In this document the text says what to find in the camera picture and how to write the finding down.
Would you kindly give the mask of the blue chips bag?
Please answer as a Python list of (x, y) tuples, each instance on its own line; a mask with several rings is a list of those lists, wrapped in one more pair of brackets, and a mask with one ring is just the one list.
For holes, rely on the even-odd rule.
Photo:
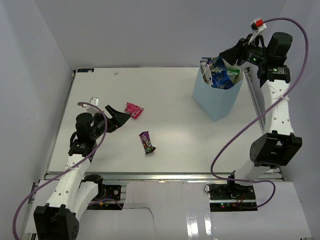
[(227, 74), (227, 67), (220, 56), (204, 57), (199, 63), (202, 78), (207, 85), (221, 90), (228, 90), (234, 86)]

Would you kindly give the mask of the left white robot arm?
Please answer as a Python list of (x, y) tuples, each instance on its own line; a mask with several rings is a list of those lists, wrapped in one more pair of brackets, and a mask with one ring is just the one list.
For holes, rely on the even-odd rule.
[(111, 117), (92, 103), (87, 103), (86, 107), (94, 108), (95, 113), (87, 111), (76, 117), (65, 171), (46, 203), (34, 210), (33, 219), (40, 240), (75, 240), (80, 218), (89, 203), (105, 196), (103, 178), (85, 173), (100, 146), (97, 139), (122, 127), (131, 116), (109, 105), (105, 109)]

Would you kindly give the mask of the green Fox's candy packet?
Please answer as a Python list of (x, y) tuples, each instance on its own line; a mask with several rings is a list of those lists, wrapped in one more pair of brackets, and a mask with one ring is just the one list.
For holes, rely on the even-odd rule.
[(227, 76), (232, 81), (233, 84), (236, 84), (238, 82), (238, 77), (240, 75), (239, 69), (233, 69), (233, 68), (227, 68), (226, 70)]

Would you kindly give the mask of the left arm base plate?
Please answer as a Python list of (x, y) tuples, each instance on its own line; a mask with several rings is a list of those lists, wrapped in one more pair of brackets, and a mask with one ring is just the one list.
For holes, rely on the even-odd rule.
[(98, 194), (92, 199), (92, 201), (98, 201), (102, 199), (113, 199), (119, 201), (121, 199), (122, 186), (121, 185), (105, 185), (101, 184), (98, 187)]

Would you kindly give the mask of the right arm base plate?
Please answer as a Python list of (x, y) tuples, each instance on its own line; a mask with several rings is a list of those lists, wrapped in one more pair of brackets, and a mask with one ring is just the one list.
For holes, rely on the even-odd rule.
[(233, 187), (228, 184), (208, 183), (204, 192), (210, 200), (255, 200), (256, 195), (252, 186)]

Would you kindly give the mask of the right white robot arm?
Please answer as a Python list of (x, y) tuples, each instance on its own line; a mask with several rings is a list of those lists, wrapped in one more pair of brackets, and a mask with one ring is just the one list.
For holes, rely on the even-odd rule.
[(295, 135), (289, 114), (290, 70), (285, 65), (293, 37), (275, 32), (268, 45), (263, 36), (241, 38), (237, 44), (219, 54), (230, 65), (250, 63), (258, 67), (257, 77), (264, 97), (264, 106), (271, 108), (265, 114), (264, 134), (255, 140), (249, 151), (249, 160), (235, 170), (227, 181), (226, 195), (236, 200), (252, 189), (258, 177), (271, 169), (286, 166), (302, 147), (301, 137)]

